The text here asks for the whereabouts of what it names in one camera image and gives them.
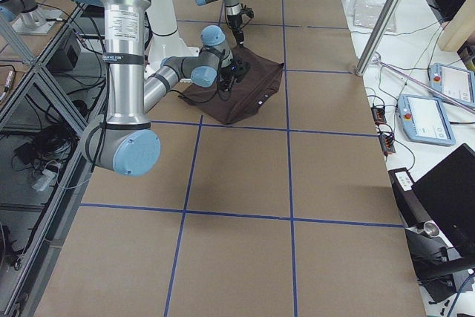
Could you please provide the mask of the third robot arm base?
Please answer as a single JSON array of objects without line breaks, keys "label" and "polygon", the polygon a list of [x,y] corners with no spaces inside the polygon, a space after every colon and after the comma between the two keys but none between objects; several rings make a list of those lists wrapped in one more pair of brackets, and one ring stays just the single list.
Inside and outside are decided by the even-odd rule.
[{"label": "third robot arm base", "polygon": [[13,29],[21,35],[48,34],[62,14],[61,10],[40,7],[36,0],[1,0],[1,15],[13,22]]}]

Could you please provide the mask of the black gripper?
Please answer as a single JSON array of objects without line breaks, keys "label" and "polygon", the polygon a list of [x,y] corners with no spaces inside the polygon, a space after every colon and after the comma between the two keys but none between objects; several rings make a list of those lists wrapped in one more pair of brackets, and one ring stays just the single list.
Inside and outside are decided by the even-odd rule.
[{"label": "black gripper", "polygon": [[249,63],[242,59],[232,59],[227,67],[221,68],[220,89],[230,91],[235,83],[240,83],[249,72]]},{"label": "black gripper", "polygon": [[242,31],[242,26],[243,26],[242,15],[241,14],[228,15],[226,17],[226,20],[227,20],[227,25],[229,26],[232,33],[234,34],[234,38],[235,38],[237,46],[239,46],[240,48],[243,48],[245,37]]}]

